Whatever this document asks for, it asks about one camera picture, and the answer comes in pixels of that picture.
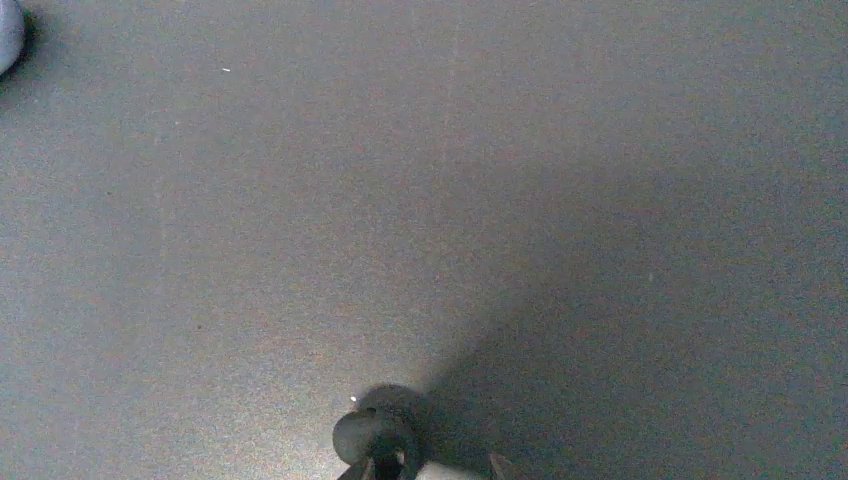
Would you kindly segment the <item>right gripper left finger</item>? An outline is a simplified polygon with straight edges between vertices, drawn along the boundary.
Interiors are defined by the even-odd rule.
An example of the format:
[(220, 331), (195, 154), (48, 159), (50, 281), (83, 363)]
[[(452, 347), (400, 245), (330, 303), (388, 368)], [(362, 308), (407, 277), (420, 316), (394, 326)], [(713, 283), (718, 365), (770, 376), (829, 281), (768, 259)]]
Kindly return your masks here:
[(337, 480), (375, 480), (375, 464), (373, 460), (361, 460), (349, 466)]

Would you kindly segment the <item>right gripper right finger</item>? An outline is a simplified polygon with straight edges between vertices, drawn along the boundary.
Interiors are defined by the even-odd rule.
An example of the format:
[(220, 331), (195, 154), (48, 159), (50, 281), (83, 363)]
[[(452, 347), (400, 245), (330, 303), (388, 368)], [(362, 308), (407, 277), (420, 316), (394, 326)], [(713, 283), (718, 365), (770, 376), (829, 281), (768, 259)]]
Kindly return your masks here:
[(527, 480), (527, 475), (514, 462), (497, 453), (489, 454), (492, 480)]

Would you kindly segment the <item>black earbud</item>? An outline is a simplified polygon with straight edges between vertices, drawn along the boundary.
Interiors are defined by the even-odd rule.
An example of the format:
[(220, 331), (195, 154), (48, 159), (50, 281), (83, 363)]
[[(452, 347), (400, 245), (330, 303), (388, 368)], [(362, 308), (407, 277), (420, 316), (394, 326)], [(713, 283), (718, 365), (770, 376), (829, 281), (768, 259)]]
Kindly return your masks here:
[(400, 385), (378, 385), (336, 422), (334, 451), (346, 469), (373, 460), (376, 479), (415, 479), (426, 463), (425, 413), (421, 394)]

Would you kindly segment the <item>lavender earbud charging case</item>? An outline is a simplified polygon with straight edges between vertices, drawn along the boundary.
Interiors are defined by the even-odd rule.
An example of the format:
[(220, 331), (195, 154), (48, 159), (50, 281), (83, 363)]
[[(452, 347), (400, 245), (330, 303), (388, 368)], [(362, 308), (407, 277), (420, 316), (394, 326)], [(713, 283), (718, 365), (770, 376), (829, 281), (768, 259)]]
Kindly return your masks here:
[(26, 39), (24, 11), (17, 0), (1, 0), (0, 72), (8, 71), (20, 57)]

